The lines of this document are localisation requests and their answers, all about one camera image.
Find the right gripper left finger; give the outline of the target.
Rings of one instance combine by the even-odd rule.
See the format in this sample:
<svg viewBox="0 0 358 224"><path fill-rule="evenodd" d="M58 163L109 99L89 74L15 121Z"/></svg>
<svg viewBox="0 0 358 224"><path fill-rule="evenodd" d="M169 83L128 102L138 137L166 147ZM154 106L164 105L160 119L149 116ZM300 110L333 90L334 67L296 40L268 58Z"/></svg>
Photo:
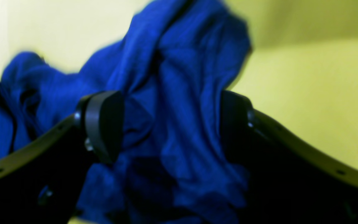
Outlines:
<svg viewBox="0 0 358 224"><path fill-rule="evenodd" d="M0 224L67 224L89 168L117 160L124 116L119 91L86 96L72 115L0 159Z"/></svg>

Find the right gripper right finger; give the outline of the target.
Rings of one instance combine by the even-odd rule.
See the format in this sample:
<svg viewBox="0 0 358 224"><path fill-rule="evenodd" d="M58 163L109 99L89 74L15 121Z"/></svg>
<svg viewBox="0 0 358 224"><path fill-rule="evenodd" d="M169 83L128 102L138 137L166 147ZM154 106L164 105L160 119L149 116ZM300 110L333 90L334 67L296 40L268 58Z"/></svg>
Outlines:
<svg viewBox="0 0 358 224"><path fill-rule="evenodd" d="M358 170L320 152L231 91L221 94L226 159L247 170L240 224L358 224Z"/></svg>

